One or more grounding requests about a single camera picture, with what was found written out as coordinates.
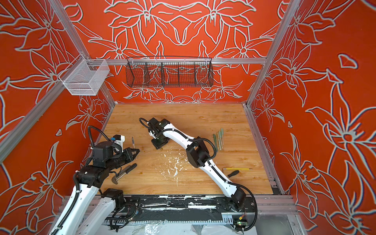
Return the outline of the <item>dark green pen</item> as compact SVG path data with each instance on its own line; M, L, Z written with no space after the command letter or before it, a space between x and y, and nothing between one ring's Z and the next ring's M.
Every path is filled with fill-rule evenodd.
M216 151L218 151L218 143L217 143L216 134L213 134L212 136L213 136L213 142L214 142L215 149L216 149Z

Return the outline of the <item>beige fountain pen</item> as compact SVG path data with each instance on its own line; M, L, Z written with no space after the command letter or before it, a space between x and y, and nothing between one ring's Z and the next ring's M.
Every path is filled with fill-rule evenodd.
M218 142L218 150L221 151L222 150L222 144L221 144L221 133L218 131L216 133L216 137L217 137L217 142Z

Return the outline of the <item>light green pen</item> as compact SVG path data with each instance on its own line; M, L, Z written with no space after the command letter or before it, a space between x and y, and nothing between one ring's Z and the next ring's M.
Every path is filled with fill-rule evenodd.
M221 144L222 144L222 146L224 145L224 129L223 128L221 128Z

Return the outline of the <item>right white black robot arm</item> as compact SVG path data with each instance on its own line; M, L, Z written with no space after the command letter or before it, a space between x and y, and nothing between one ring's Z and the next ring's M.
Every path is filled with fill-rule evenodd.
M232 182L222 171L219 170L214 163L217 150L213 142L200 136L194 138L176 128L170 121L163 119L158 121L155 118L146 120L139 118L139 122L148 129L149 135L152 137L151 142L156 149L161 149L168 144L170 140L178 143L185 151L189 163L194 167L205 172L221 189L227 198L229 207L237 212L244 212L247 215L245 202L247 195L253 203L252 210L254 217L252 222L244 222L243 218L239 218L238 222L233 225L233 230L237 232L246 232L255 227L258 217L258 206L253 193L241 184Z

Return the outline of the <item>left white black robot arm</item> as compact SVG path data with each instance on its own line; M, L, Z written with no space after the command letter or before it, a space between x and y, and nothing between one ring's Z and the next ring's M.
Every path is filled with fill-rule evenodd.
M109 138L99 128L88 127L92 155L73 175L74 187L67 205L51 230L52 235L93 235L103 222L119 230L138 213L139 206L126 200L122 190L100 189L113 173L120 178L136 167L137 148L124 148L125 137Z

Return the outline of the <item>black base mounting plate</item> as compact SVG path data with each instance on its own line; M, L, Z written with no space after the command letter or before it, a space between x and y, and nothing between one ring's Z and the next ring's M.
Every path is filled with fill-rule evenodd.
M239 208L230 198L222 195L126 195L124 199L131 205L125 206L122 213L184 209L240 213L256 211L255 200L251 197L246 197L243 206Z

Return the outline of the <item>yellow hex key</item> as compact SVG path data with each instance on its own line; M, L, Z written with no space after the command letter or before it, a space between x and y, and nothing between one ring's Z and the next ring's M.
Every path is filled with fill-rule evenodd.
M252 168L241 168L241 167L226 167L226 168L223 168L222 171L225 171L225 170L232 170L232 171L245 171L245 170L252 170Z

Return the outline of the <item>clear plastic bin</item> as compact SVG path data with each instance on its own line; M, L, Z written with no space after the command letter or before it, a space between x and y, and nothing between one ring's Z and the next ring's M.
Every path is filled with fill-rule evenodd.
M106 60L79 59L58 78L73 96L96 96L109 72Z

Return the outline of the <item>black handled wrench tool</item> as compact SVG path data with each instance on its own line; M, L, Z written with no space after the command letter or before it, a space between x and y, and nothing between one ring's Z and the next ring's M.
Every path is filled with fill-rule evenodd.
M121 179L124 175L130 173L133 169L137 167L137 164L132 164L127 166L125 169L122 169L117 175L113 176L112 178L112 183L117 185L119 179Z

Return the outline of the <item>black handled screwdriver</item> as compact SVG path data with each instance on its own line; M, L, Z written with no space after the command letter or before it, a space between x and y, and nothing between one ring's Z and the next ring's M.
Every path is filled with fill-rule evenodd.
M234 170L233 172L231 172L230 174L228 174L227 177L228 177L228 178L231 178L231 177L233 177L233 176L238 175L239 173L240 173L239 170Z

